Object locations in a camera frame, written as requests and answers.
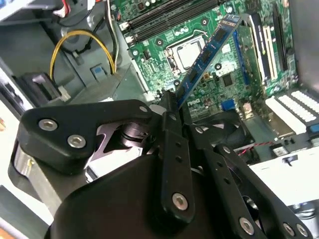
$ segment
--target yellow wire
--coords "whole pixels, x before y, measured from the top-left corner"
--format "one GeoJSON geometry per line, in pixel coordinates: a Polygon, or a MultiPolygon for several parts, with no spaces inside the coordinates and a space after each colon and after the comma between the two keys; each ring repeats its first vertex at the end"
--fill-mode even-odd
{"type": "Polygon", "coordinates": [[[108,49],[105,47],[105,45],[96,36],[94,36],[93,34],[87,32],[87,31],[84,31],[84,30],[75,30],[75,31],[71,31],[71,32],[67,33],[65,36],[63,36],[59,40],[59,42],[56,44],[56,46],[55,46],[55,49],[53,51],[52,58],[51,58],[51,63],[50,63],[50,78],[51,79],[53,79],[53,67],[54,67],[54,63],[55,63],[55,60],[56,60],[56,57],[57,57],[57,54],[58,54],[58,51],[59,51],[60,47],[62,46],[63,42],[67,38],[69,38],[71,36],[76,36],[76,35],[86,35],[86,36],[90,36],[94,40],[96,40],[97,43],[101,46],[101,48],[106,53],[106,55],[107,55],[107,57],[109,59],[109,62],[111,64],[111,70],[112,70],[113,73],[115,73],[116,67],[115,67],[114,61],[113,61],[112,56],[109,53],[108,49]]]}

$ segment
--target white ventilation slot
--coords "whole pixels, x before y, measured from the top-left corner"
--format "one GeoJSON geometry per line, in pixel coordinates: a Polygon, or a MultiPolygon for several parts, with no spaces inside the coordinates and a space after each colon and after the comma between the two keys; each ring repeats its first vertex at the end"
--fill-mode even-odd
{"type": "Polygon", "coordinates": [[[319,103],[317,101],[300,91],[292,92],[291,95],[319,114],[319,103]]]}
{"type": "Polygon", "coordinates": [[[305,122],[310,122],[316,119],[316,117],[307,111],[304,107],[299,105],[296,101],[291,99],[289,96],[280,96],[278,100],[281,101],[285,106],[291,109],[296,115],[302,118],[305,122]]]}

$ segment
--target memory chip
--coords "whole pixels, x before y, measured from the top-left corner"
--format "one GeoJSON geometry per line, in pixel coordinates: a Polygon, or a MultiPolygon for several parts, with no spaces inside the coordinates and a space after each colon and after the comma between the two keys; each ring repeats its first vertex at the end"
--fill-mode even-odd
{"type": "Polygon", "coordinates": [[[226,33],[227,32],[223,28],[220,28],[214,37],[215,41],[221,41],[226,33]]]}
{"type": "Polygon", "coordinates": [[[193,82],[193,80],[195,80],[196,75],[197,75],[196,69],[192,69],[192,71],[189,74],[189,81],[193,82]]]}
{"type": "Polygon", "coordinates": [[[182,86],[181,88],[179,88],[179,90],[177,91],[177,99],[181,99],[183,97],[183,95],[185,94],[185,87],[182,86]]]}
{"type": "Polygon", "coordinates": [[[201,57],[202,62],[206,63],[209,60],[210,55],[211,55],[210,51],[205,51],[201,57]]]}

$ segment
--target blue ram stick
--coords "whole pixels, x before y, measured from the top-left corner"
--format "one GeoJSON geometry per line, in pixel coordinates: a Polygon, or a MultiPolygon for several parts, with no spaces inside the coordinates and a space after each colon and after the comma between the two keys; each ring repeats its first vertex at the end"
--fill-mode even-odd
{"type": "Polygon", "coordinates": [[[240,22],[240,16],[230,14],[225,15],[219,22],[215,32],[209,38],[194,64],[189,69],[187,75],[185,75],[179,88],[176,90],[177,105],[179,109],[203,77],[206,69],[214,60],[217,53],[221,50],[229,37],[232,36],[232,33],[236,30],[240,22]]]}
{"type": "Polygon", "coordinates": [[[237,31],[234,31],[233,36],[234,36],[234,42],[235,42],[235,47],[236,47],[236,51],[237,51],[237,55],[238,55],[240,69],[241,69],[241,72],[243,73],[243,77],[244,77],[244,83],[246,86],[248,86],[249,85],[249,78],[248,78],[248,75],[247,75],[247,72],[245,69],[243,55],[241,54],[241,51],[240,51],[237,31]]]}

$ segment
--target pcie slot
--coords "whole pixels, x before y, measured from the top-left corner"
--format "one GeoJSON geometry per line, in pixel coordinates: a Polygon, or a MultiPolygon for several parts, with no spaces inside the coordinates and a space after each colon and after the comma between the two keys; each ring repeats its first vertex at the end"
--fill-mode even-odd
{"type": "Polygon", "coordinates": [[[177,8],[179,8],[180,6],[186,5],[189,2],[191,2],[193,0],[171,0],[168,1],[166,3],[164,3],[163,5],[150,10],[149,12],[146,12],[132,20],[129,20],[129,28],[130,29],[135,29],[138,28],[140,26],[143,26],[153,20],[155,20],[156,18],[162,16],[163,14],[166,14],[170,11],[173,11],[177,8]]]}
{"type": "Polygon", "coordinates": [[[271,33],[270,33],[270,27],[264,26],[263,29],[264,29],[264,35],[265,35],[265,41],[266,41],[266,49],[267,49],[271,79],[276,80],[278,78],[278,74],[277,74],[277,66],[275,61],[274,46],[273,46],[273,41],[272,41],[271,33]]]}
{"type": "Polygon", "coordinates": [[[276,42],[277,42],[277,48],[278,48],[280,69],[282,71],[287,71],[288,64],[287,64],[287,56],[286,56],[283,22],[276,4],[273,5],[273,22],[274,22],[276,42]]]}
{"type": "Polygon", "coordinates": [[[259,13],[253,13],[252,15],[249,15],[248,18],[248,21],[253,31],[259,70],[261,73],[262,81],[264,82],[266,79],[271,78],[271,74],[268,63],[268,54],[266,51],[263,26],[259,13]]]}
{"type": "Polygon", "coordinates": [[[204,0],[196,5],[190,6],[183,12],[180,12],[178,15],[169,17],[155,25],[152,25],[150,28],[141,30],[134,34],[134,42],[140,42],[151,38],[165,30],[168,30],[182,22],[185,22],[201,13],[209,11],[214,7],[218,6],[219,1],[217,0],[204,0]]]}

